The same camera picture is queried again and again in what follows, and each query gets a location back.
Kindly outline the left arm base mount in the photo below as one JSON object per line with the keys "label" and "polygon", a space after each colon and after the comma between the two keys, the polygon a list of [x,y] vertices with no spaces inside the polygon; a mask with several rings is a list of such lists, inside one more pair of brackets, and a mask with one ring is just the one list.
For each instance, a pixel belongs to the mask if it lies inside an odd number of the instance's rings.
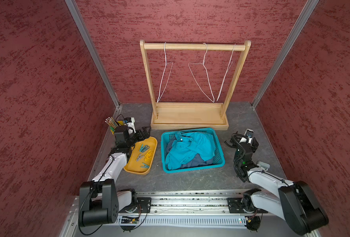
{"label": "left arm base mount", "polygon": [[129,206],[124,207],[119,214],[140,214],[150,213],[152,198],[141,197],[137,198],[136,202],[131,203]]}

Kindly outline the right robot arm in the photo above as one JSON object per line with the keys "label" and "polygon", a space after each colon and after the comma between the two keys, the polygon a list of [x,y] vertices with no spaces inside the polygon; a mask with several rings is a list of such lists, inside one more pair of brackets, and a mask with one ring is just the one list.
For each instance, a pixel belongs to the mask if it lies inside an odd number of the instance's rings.
{"label": "right robot arm", "polygon": [[253,162],[259,143],[252,130],[233,133],[225,144],[235,149],[233,167],[237,177],[258,186],[243,193],[241,206],[245,213],[256,221],[260,220],[258,210],[272,213],[300,236],[329,224],[328,215],[307,183],[280,178],[268,172],[268,164]]}

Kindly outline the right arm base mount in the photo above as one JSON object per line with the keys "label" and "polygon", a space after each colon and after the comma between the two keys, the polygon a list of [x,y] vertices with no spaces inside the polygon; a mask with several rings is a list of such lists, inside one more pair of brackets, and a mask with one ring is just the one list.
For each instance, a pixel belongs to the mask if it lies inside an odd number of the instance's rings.
{"label": "right arm base mount", "polygon": [[227,198],[227,206],[230,214],[245,214],[245,215],[254,215],[254,214],[267,214],[268,211],[255,208],[254,211],[245,211],[242,203],[241,197],[229,197]]}

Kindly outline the grey-blue t-shirt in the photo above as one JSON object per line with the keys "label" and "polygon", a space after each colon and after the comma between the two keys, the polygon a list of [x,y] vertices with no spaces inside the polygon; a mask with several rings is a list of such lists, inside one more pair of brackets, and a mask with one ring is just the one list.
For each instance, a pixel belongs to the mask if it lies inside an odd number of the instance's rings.
{"label": "grey-blue t-shirt", "polygon": [[173,139],[166,147],[168,170],[210,166],[215,158],[215,145],[210,141],[193,142]]}

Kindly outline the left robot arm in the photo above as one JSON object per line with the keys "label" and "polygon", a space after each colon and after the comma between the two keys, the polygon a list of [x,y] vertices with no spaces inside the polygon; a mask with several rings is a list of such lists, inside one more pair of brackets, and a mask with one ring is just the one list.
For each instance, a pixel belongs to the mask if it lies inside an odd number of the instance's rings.
{"label": "left robot arm", "polygon": [[134,189],[118,191],[116,181],[127,165],[137,142],[150,137],[151,127],[133,132],[127,125],[114,131],[115,146],[101,172],[80,187],[78,226],[102,226],[115,223],[121,210],[127,207],[140,208]]}

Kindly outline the teal t-shirt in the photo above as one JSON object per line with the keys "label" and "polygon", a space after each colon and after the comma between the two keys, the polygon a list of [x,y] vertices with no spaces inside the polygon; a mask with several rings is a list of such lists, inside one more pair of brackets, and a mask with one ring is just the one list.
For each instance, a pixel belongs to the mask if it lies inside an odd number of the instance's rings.
{"label": "teal t-shirt", "polygon": [[168,170],[210,166],[215,150],[215,140],[211,134],[177,131],[166,146],[165,166]]}

